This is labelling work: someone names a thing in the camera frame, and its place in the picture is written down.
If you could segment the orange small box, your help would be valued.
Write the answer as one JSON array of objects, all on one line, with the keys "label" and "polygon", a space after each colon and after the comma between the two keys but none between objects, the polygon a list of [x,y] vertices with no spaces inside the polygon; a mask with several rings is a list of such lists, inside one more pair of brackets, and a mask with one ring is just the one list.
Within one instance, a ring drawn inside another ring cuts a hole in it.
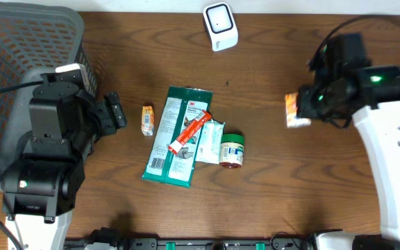
[{"label": "orange small box", "polygon": [[297,92],[285,95],[286,126],[288,128],[299,128],[311,125],[310,119],[299,118],[297,116],[297,97]]},{"label": "orange small box", "polygon": [[151,106],[142,107],[141,131],[145,136],[152,136],[155,126],[154,111]]}]

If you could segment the red white sachet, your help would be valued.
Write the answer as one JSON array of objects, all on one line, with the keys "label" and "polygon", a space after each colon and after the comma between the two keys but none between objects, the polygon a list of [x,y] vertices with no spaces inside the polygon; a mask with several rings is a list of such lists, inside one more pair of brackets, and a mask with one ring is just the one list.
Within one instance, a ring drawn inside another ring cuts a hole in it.
[{"label": "red white sachet", "polygon": [[206,110],[202,110],[186,127],[186,129],[168,146],[168,150],[176,155],[182,147],[203,127],[203,125],[211,120],[212,115]]}]

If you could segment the white teal wipes packet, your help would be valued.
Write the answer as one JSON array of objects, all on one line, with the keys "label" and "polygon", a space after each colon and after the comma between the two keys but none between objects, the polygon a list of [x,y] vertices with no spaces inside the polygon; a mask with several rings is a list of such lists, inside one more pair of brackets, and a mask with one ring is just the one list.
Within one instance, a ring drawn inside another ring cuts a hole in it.
[{"label": "white teal wipes packet", "polygon": [[204,124],[197,149],[197,162],[219,164],[220,144],[225,124],[214,120]]}]

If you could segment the green lid spice jar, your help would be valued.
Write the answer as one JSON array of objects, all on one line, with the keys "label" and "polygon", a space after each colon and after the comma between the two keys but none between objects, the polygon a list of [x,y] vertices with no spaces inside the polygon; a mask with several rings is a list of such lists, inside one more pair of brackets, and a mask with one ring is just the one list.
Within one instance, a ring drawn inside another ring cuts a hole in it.
[{"label": "green lid spice jar", "polygon": [[219,165],[229,169],[240,168],[244,158],[244,137],[238,134],[224,134],[219,152]]}]

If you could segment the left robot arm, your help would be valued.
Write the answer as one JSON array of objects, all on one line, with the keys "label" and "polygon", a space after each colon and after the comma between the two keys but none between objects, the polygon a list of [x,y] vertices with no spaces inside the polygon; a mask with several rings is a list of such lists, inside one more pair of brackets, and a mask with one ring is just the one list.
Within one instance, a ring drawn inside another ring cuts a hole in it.
[{"label": "left robot arm", "polygon": [[6,227],[16,249],[63,249],[94,144],[127,124],[119,96],[97,101],[81,85],[58,81],[33,90],[31,129],[1,177]]}]

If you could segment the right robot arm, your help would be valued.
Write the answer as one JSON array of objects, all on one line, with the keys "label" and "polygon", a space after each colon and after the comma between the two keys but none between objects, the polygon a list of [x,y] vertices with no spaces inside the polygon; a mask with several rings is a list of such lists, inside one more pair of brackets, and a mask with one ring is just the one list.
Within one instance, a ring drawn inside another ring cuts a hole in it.
[{"label": "right robot arm", "polygon": [[314,234],[314,249],[400,249],[400,68],[349,69],[332,80],[316,76],[299,88],[297,115],[358,130],[372,169],[380,208],[380,233]]}]

